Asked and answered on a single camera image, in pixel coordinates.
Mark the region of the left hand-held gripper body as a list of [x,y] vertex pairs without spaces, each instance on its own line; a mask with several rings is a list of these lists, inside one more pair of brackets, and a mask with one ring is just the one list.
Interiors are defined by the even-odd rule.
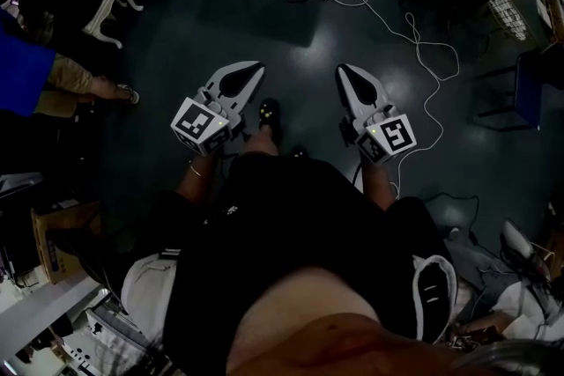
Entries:
[[186,98],[170,128],[184,145],[200,155],[210,155],[234,140],[243,127],[242,110],[247,94],[228,96],[201,87],[194,99]]

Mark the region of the blue chair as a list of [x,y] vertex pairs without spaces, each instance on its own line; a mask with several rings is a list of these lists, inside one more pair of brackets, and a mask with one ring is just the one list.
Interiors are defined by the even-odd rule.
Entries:
[[484,119],[502,114],[516,114],[522,120],[520,124],[493,130],[540,130],[544,87],[547,85],[564,91],[564,43],[554,42],[546,48],[524,52],[517,57],[513,65],[489,71],[479,76],[478,80],[508,73],[513,75],[513,89],[506,92],[511,98],[510,103],[481,112],[476,117]]

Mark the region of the person's left leg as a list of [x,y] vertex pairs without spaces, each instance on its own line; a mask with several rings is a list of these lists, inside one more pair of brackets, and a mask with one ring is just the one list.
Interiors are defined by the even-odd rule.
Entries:
[[247,153],[262,153],[269,156],[278,156],[278,147],[272,140],[270,129],[261,129],[254,134],[244,147],[245,154]]

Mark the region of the person's black t-shirt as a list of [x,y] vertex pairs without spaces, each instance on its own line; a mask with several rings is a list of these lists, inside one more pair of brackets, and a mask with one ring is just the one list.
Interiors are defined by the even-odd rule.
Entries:
[[438,254],[452,263],[420,199],[382,210],[326,162],[259,153],[233,162],[208,209],[160,193],[135,250],[122,304],[178,365],[187,360],[189,333],[225,364],[245,313],[307,268],[340,277],[386,329],[416,339],[413,257]]

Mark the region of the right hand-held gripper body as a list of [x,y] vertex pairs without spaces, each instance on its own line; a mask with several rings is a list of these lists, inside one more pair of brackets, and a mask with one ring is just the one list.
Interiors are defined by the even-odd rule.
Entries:
[[401,155],[417,142],[406,114],[396,106],[369,107],[365,113],[347,114],[339,124],[346,145],[355,145],[375,165]]

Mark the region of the cardboard box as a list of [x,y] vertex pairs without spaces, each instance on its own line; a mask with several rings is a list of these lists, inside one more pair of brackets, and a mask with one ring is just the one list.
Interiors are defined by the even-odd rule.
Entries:
[[31,209],[33,236],[40,264],[52,284],[58,284],[82,269],[68,238],[81,238],[82,232],[100,235],[100,203],[81,203],[61,210],[40,213]]

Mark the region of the white workbench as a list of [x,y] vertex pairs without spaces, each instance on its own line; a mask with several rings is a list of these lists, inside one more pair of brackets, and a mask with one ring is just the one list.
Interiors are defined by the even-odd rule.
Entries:
[[60,283],[44,284],[0,313],[0,361],[12,358],[100,287],[86,273],[76,273]]

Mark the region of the black white-edged shoulder pad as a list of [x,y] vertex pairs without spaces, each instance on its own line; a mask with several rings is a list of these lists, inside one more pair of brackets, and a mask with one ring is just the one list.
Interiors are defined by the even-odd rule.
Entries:
[[449,326],[456,306],[457,278],[451,262],[435,254],[413,257],[412,295],[416,339],[436,343]]

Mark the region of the person's left black shoe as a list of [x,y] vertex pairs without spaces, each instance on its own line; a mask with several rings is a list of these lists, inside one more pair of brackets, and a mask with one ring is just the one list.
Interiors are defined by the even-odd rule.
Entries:
[[264,127],[270,129],[273,143],[280,145],[282,138],[280,105],[273,98],[263,100],[259,107],[259,129],[263,130]]

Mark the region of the person's left forearm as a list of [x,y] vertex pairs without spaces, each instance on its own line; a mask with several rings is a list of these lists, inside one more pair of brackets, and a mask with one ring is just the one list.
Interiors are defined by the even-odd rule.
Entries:
[[211,193],[218,162],[217,153],[207,156],[196,155],[189,162],[187,172],[176,192],[196,207],[203,206]]

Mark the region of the person's right forearm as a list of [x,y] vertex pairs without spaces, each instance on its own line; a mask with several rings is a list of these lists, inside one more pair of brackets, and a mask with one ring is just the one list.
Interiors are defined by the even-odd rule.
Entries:
[[382,210],[387,210],[396,201],[396,195],[385,167],[363,159],[361,175],[364,195]]

